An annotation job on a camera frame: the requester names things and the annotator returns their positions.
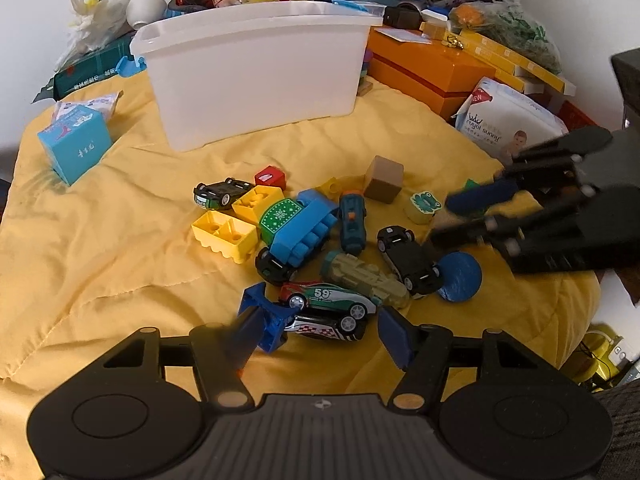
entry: yellow toy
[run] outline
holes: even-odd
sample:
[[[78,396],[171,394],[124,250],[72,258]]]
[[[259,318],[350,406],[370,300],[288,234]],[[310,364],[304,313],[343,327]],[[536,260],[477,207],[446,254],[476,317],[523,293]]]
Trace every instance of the yellow toy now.
[[[236,200],[233,208],[239,219],[258,225],[265,211],[280,200],[284,194],[279,187],[256,186]]]
[[[259,242],[256,226],[220,211],[207,211],[191,224],[191,229],[203,247],[233,258],[236,264],[247,261]]]
[[[331,177],[322,184],[322,186],[318,186],[314,189],[322,193],[332,202],[338,202],[340,200],[340,195],[342,194],[342,184],[340,184],[338,179],[335,177]]]

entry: white plastic bin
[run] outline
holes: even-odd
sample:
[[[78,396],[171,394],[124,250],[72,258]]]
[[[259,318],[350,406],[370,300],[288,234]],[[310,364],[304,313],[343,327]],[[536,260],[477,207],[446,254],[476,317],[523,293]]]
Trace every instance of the white plastic bin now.
[[[353,111],[369,27],[382,18],[325,2],[203,10],[140,29],[170,146]]]

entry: blue tissue box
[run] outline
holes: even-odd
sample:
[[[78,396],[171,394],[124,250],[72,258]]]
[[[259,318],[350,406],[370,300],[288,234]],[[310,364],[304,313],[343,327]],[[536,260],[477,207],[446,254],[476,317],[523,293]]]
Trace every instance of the blue tissue box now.
[[[94,167],[111,147],[100,112],[77,106],[38,134],[51,165],[68,186]]]

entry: blue disc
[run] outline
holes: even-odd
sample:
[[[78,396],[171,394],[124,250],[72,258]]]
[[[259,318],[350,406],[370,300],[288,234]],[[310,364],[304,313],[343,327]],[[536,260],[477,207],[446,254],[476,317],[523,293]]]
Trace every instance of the blue disc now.
[[[480,290],[482,269],[476,259],[467,253],[451,253],[438,263],[444,285],[438,291],[445,300],[459,303],[470,300]]]

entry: yellow bedsheet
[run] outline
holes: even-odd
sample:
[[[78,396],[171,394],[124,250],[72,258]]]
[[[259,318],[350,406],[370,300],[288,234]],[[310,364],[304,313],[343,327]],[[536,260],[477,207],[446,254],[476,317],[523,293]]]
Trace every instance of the yellow bedsheet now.
[[[283,168],[292,192],[331,176],[361,185],[373,156],[405,166],[396,202],[368,201],[370,246],[363,258],[385,268],[372,243],[390,224],[413,225],[402,212],[409,190],[441,200],[468,178],[487,180],[500,167],[425,105],[375,83],[353,114],[303,121],[222,140],[187,153],[169,148],[148,78],[114,77],[76,92],[83,100],[124,90],[110,122],[114,145],[72,187],[51,171],[36,133],[50,111],[27,127],[9,203],[0,226],[0,478],[40,477],[25,423],[46,393],[142,326],[184,335],[205,322],[230,322],[242,291],[259,281],[252,261],[236,265],[201,247],[190,224],[202,210],[193,187],[228,176],[251,181],[269,164]],[[250,104],[245,113],[251,113]],[[215,124],[214,103],[211,123]],[[521,194],[508,210],[533,205]],[[470,248],[484,273],[471,300],[450,304],[432,295],[405,315],[447,326],[456,335],[507,330],[559,366],[583,336],[598,301],[592,273],[515,278],[490,248]],[[318,277],[319,261],[300,273]],[[244,381],[263,392],[379,392],[388,396],[401,373],[370,326],[360,343],[290,336],[275,354],[257,351]],[[172,370],[193,388],[188,372]],[[472,380],[453,373],[447,391]]]

